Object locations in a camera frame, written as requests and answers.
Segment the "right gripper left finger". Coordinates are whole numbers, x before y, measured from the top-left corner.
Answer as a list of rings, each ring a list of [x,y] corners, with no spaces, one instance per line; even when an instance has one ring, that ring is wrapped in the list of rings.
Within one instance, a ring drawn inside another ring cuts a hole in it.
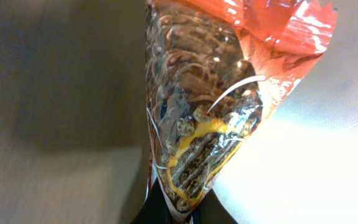
[[[159,182],[156,180],[149,196],[131,224],[173,224]]]

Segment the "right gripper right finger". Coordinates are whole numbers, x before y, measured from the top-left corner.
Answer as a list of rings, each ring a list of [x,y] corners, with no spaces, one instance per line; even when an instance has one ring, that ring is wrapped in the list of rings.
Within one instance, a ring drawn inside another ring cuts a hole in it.
[[[214,190],[210,190],[193,211],[194,224],[237,224],[223,207]]]

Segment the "red orange snack bag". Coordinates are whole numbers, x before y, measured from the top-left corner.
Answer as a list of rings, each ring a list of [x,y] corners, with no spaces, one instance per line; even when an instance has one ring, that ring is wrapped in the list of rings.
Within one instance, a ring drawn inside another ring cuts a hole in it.
[[[175,223],[323,56],[337,11],[319,1],[145,2],[149,179]]]

